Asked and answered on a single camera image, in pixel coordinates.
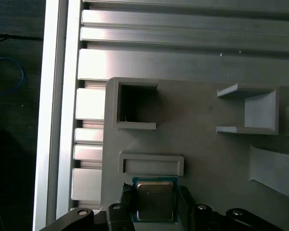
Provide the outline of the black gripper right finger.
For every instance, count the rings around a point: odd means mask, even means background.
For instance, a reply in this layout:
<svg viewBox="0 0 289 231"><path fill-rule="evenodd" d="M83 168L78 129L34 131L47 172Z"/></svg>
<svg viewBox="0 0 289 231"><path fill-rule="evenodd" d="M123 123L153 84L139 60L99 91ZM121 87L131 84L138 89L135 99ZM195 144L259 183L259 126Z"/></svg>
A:
<svg viewBox="0 0 289 231"><path fill-rule="evenodd" d="M278 231L279 227L241 208L232 208L224 215L211 206L197 204L190 191L180 186L177 191L178 216L185 231Z"/></svg>

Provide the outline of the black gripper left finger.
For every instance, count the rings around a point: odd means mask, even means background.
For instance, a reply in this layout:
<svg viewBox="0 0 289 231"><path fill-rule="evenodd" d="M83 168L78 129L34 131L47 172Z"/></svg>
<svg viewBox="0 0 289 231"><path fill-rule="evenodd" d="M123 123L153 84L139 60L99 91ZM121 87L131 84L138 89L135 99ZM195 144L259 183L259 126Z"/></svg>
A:
<svg viewBox="0 0 289 231"><path fill-rule="evenodd" d="M97 214L89 208L69 211L44 229L46 231L133 231L132 209L134 188L123 184L119 202Z"/></svg>

